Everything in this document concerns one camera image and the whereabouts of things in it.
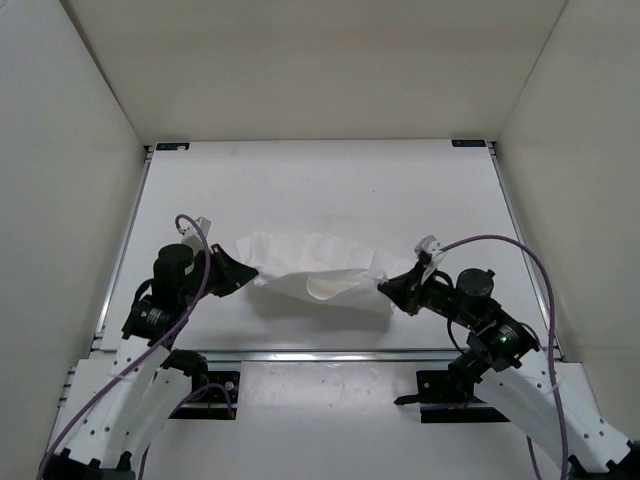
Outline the white pleated skirt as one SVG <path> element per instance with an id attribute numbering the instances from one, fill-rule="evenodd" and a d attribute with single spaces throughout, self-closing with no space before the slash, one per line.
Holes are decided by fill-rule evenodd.
<path id="1" fill-rule="evenodd" d="M 246 301 L 262 320 L 324 330 L 384 332 L 395 307 L 378 291 L 412 263 L 340 237 L 255 231 L 235 243 L 240 262 L 258 276 Z"/>

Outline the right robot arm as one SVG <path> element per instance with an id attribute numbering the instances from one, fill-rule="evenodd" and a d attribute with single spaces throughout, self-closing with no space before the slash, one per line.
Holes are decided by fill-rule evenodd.
<path id="1" fill-rule="evenodd" d="M 379 291 L 401 311 L 427 309 L 467 329 L 449 364 L 445 393 L 491 405 L 553 459 L 565 479 L 636 479 L 639 444 L 559 381 L 554 360 L 493 299 L 494 273 L 469 268 L 456 279 L 420 253 L 414 267 Z"/>

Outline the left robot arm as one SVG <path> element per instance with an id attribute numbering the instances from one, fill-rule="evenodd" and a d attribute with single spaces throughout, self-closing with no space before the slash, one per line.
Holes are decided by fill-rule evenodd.
<path id="1" fill-rule="evenodd" d="M 174 411 L 224 388 L 210 382 L 204 356 L 175 348 L 178 334 L 200 299 L 231 295 L 257 275 L 218 244 L 162 247 L 134 294 L 108 380 L 53 441 L 38 478 L 139 478 L 153 437 Z"/>

